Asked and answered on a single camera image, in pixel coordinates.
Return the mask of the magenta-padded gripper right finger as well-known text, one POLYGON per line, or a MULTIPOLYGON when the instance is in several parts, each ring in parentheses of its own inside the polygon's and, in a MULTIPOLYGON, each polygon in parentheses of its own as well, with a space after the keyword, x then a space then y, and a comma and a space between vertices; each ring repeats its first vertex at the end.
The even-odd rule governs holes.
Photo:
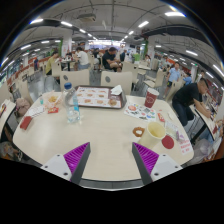
POLYGON ((182 167, 167 154, 159 155, 138 143, 132 143, 132 153, 144 185, 182 169, 182 167))

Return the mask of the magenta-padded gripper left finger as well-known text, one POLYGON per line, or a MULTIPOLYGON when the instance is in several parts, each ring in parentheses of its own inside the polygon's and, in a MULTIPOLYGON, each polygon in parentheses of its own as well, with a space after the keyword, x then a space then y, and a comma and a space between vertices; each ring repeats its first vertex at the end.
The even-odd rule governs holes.
POLYGON ((66 154, 56 154, 41 168, 72 183, 79 184, 90 155, 90 143, 84 143, 66 154))

